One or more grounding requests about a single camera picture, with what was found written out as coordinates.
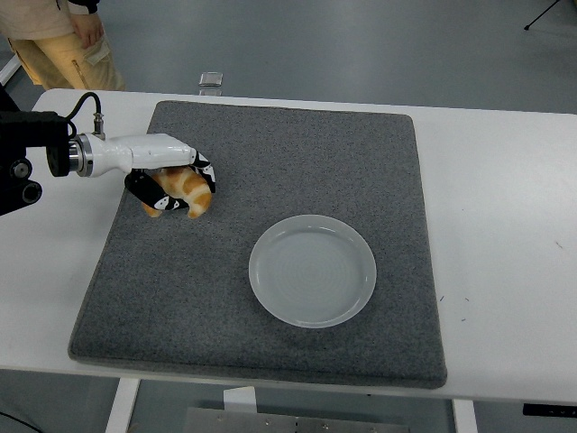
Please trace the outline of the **person's hand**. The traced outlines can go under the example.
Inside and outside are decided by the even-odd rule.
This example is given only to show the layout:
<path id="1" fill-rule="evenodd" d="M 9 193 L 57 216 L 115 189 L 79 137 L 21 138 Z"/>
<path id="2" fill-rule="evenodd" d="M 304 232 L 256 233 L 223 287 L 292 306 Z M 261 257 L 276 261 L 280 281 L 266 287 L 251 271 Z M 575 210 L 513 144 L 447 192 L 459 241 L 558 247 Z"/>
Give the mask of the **person's hand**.
<path id="1" fill-rule="evenodd" d="M 70 21 L 75 34 L 82 42 L 83 49 L 94 46 L 105 34 L 104 25 L 98 13 L 71 14 Z"/>

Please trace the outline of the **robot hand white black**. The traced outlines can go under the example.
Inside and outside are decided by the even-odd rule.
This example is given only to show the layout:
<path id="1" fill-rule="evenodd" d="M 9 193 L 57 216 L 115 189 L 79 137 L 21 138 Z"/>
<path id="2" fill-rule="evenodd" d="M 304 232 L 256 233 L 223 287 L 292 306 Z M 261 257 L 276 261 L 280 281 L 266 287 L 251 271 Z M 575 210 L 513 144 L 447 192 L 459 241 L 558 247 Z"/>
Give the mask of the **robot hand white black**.
<path id="1" fill-rule="evenodd" d="M 149 176 L 150 170 L 188 168 L 215 192 L 215 172 L 199 151 L 167 134 L 145 134 L 103 140 L 83 135 L 78 145 L 82 177 L 97 177 L 110 170 L 126 174 L 125 187 L 153 210 L 173 210 L 187 204 Z"/>

